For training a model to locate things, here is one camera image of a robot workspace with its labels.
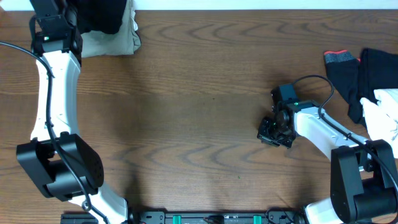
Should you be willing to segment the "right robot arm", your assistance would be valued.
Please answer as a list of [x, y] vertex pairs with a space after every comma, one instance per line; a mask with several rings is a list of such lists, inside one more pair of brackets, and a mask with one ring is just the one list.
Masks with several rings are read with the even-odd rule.
[[301, 101], [294, 86], [271, 91], [273, 117], [265, 117], [257, 137], [290, 148], [308, 139], [331, 162], [330, 197], [304, 207], [305, 223], [361, 223], [397, 213], [397, 169], [390, 145], [352, 133], [312, 101]]

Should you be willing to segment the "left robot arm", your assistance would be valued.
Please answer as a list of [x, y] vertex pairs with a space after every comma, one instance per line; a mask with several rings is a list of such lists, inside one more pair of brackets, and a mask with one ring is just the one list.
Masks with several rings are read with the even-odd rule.
[[76, 89], [83, 39], [73, 1], [32, 1], [32, 50], [39, 71], [37, 117], [17, 160], [39, 192], [80, 206], [98, 223], [128, 223], [127, 200], [104, 181], [100, 156], [80, 137]]

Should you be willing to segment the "black polo shirt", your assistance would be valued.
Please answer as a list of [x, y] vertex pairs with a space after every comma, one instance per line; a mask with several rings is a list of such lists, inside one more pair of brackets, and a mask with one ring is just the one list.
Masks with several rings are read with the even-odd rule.
[[116, 34], [122, 24], [126, 0], [77, 0], [78, 29], [81, 34], [100, 31]]

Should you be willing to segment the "black garment with red trim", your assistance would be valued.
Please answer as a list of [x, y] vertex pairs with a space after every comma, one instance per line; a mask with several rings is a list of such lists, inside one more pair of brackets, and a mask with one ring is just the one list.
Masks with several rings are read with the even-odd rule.
[[348, 116], [366, 126], [360, 99], [372, 103], [377, 89], [397, 88], [397, 55], [376, 49], [363, 49], [359, 58], [347, 50], [324, 52], [326, 76], [349, 105]]

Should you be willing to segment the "folded khaki pants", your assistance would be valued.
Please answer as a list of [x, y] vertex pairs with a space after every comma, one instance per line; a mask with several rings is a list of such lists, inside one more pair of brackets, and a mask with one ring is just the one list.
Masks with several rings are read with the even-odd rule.
[[141, 47], [141, 40], [136, 33], [138, 25], [135, 15], [133, 0], [127, 0], [122, 24], [116, 34], [105, 34], [94, 30], [82, 34], [82, 57], [134, 54]]

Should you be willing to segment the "white printed t-shirt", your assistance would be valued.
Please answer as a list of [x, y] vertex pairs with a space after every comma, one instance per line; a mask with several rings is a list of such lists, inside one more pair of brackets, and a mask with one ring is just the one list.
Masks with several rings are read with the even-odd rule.
[[376, 103], [363, 97], [363, 118], [371, 140], [385, 140], [397, 159], [397, 89], [374, 90]]

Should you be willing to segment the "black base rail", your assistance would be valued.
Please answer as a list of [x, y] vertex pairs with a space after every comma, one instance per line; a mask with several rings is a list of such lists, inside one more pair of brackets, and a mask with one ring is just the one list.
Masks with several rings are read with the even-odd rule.
[[200, 213], [144, 211], [129, 214], [126, 223], [138, 224], [308, 224], [302, 211], [272, 208], [265, 212]]

